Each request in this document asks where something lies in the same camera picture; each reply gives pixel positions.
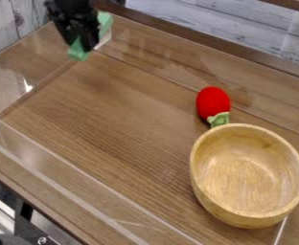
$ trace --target wooden bowl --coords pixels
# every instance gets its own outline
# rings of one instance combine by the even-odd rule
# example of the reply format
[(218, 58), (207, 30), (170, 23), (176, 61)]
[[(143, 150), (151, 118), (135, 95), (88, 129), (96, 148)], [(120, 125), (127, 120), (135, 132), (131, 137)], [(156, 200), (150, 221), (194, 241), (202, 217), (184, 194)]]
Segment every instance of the wooden bowl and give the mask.
[(197, 199), (225, 223), (269, 227), (299, 203), (299, 154), (265, 128), (227, 124), (195, 142), (191, 181)]

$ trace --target bowl rim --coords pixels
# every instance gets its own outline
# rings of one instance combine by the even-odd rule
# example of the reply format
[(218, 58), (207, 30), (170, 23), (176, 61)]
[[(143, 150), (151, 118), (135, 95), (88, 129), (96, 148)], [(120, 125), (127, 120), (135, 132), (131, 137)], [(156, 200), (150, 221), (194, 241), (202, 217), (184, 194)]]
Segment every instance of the bowl rim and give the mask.
[[(194, 182), (195, 182), (198, 188), (199, 188), (199, 184), (198, 184), (198, 181), (195, 179), (195, 167), (194, 167), (194, 165), (195, 165), (195, 152), (197, 152), (198, 147), (199, 147), (202, 141), (205, 140), (205, 138), (207, 138), (211, 134), (215, 134), (218, 131), (221, 131), (222, 129), (229, 128), (229, 127), (249, 127), (251, 129), (255, 129), (255, 130), (259, 130), (259, 131), (267, 133), (270, 136), (277, 138), (281, 141), (281, 143), (289, 148), (291, 154), (297, 158), (297, 163), (298, 163), (298, 167), (299, 167), (299, 153), (295, 150), (294, 146), (290, 144), (290, 142), (282, 136), (279, 136), (275, 132), (270, 131), (269, 129), (266, 129), (266, 128), (261, 127), (261, 126), (246, 124), (246, 123), (230, 123), (230, 124), (221, 125), (221, 126), (213, 128), (213, 129), (210, 129), (207, 132), (205, 132), (199, 136), (199, 138), (195, 141), (195, 145), (194, 145), (193, 151), (191, 151), (191, 178), (194, 179)], [(298, 190), (295, 196), (289, 201), (289, 203), (283, 207), (277, 209), (275, 211), (270, 211), (270, 212), (266, 212), (266, 213), (249, 213), (249, 212), (245, 212), (245, 211), (237, 211), (231, 207), (229, 207), (225, 204), (222, 204), (217, 200), (217, 198), (209, 193), (209, 191), (206, 189), (201, 189), (201, 192), (210, 199), (210, 201), (218, 207), (221, 207), (221, 209), (225, 209), (230, 213), (234, 213), (234, 214), (237, 214), (239, 216), (245, 216), (245, 217), (250, 217), (250, 218), (270, 218), (270, 217), (274, 217), (274, 216), (283, 215), (285, 213), (289, 213), (295, 208), (295, 206), (299, 203), (299, 190)]]

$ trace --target red strawberry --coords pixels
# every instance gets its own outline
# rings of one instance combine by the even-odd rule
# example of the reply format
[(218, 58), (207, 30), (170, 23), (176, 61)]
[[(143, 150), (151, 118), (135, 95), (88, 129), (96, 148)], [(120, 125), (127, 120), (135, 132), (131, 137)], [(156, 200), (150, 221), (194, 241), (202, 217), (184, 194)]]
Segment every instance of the red strawberry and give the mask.
[(229, 123), (230, 98), (223, 89), (205, 88), (197, 96), (197, 112), (201, 118), (213, 124), (213, 127)]

